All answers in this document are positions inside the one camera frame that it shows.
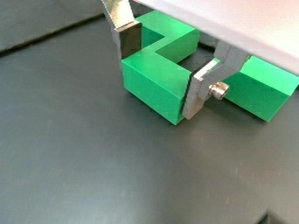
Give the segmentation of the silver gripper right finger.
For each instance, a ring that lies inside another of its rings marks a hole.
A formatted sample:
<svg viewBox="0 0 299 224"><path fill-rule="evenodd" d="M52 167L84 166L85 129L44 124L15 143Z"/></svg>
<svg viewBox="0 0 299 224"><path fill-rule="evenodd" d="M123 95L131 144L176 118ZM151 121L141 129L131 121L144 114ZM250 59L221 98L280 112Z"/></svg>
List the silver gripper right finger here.
<svg viewBox="0 0 299 224"><path fill-rule="evenodd" d="M223 99L229 90L223 80L239 72L247 59L246 51L223 41L217 43L213 58L191 74L181 108L187 119L196 115L211 97Z"/></svg>

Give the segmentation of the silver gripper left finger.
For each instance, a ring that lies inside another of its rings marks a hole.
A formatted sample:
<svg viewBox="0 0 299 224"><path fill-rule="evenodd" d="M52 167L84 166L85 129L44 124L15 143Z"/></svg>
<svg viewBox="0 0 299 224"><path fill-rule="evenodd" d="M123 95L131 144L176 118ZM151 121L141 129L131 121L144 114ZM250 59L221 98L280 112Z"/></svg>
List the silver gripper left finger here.
<svg viewBox="0 0 299 224"><path fill-rule="evenodd" d="M117 58L123 61L141 50L143 24L135 19L128 0L100 0L100 4L111 26Z"/></svg>

